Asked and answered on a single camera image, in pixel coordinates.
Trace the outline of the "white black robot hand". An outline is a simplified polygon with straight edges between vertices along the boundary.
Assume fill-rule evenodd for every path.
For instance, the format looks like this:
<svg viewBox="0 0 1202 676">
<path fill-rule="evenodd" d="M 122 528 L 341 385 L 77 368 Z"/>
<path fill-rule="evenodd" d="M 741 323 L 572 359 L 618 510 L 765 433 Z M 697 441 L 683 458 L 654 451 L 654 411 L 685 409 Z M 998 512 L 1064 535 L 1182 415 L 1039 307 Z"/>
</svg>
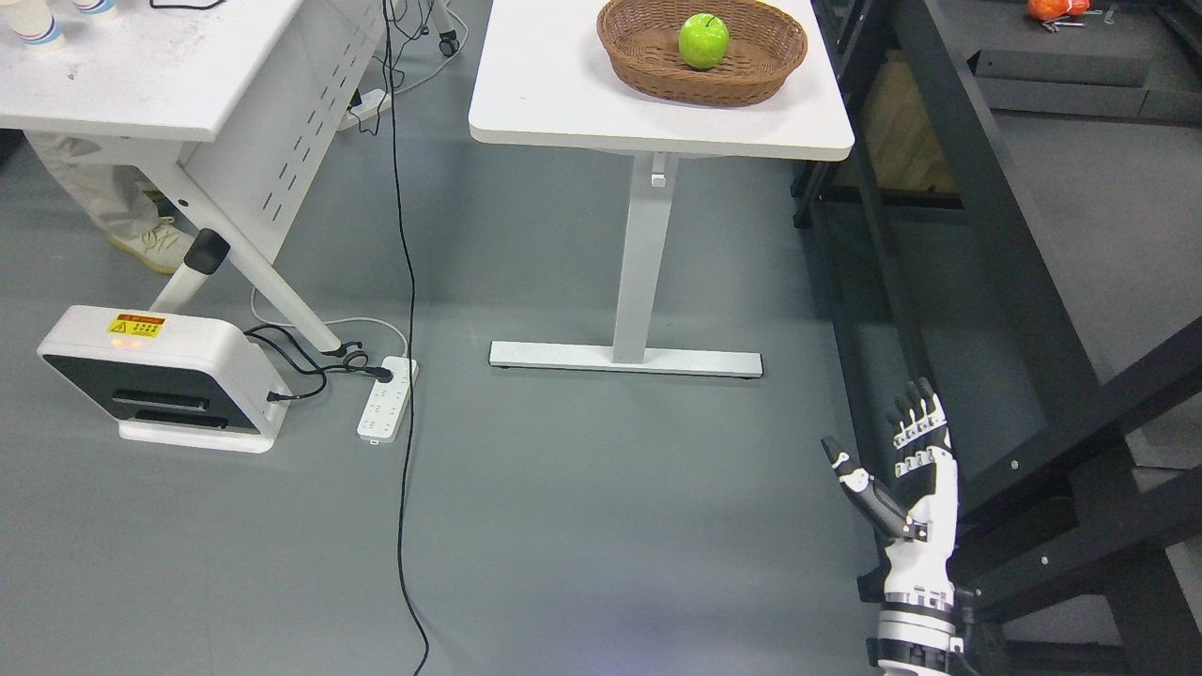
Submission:
<svg viewBox="0 0 1202 676">
<path fill-rule="evenodd" d="M 871 475 L 831 437 L 823 439 L 825 456 L 841 492 L 886 538 L 886 601 L 950 612 L 956 603 L 948 558 L 956 547 L 959 472 L 948 415 L 921 376 L 895 398 L 886 419 L 894 450 L 889 476 Z"/>
</svg>

